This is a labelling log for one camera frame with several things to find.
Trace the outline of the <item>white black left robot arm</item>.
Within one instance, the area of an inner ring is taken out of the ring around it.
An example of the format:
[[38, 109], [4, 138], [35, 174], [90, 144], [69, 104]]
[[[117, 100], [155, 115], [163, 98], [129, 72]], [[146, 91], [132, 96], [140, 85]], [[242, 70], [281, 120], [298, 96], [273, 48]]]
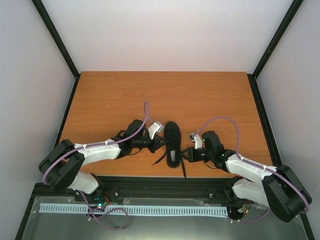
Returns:
[[61, 141], [38, 165], [43, 183], [55, 192], [74, 189], [86, 193], [92, 201], [103, 198], [104, 188], [92, 173], [81, 168], [104, 160], [116, 160], [132, 155], [133, 149], [148, 149], [151, 153], [165, 145], [160, 136], [164, 125], [156, 121], [150, 127], [139, 119], [133, 120], [125, 130], [106, 141], [74, 144], [69, 139]]

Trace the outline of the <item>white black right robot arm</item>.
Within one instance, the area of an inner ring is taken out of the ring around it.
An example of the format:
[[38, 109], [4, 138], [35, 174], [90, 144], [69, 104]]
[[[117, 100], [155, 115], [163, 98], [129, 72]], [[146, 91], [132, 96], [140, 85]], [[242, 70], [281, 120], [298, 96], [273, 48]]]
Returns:
[[287, 165], [264, 165], [226, 149], [214, 131], [191, 133], [189, 137], [194, 146], [186, 149], [188, 162], [211, 162], [215, 168], [236, 175], [228, 194], [231, 199], [246, 199], [268, 207], [286, 223], [309, 210], [312, 198]]

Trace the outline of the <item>black canvas sneaker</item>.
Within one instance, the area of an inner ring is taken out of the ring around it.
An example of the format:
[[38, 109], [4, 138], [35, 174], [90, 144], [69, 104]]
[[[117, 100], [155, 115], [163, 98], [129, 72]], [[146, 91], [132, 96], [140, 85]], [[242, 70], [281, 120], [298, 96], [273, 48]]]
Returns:
[[179, 126], [174, 121], [169, 121], [163, 133], [166, 142], [166, 162], [170, 168], [177, 168], [181, 162], [182, 135]]

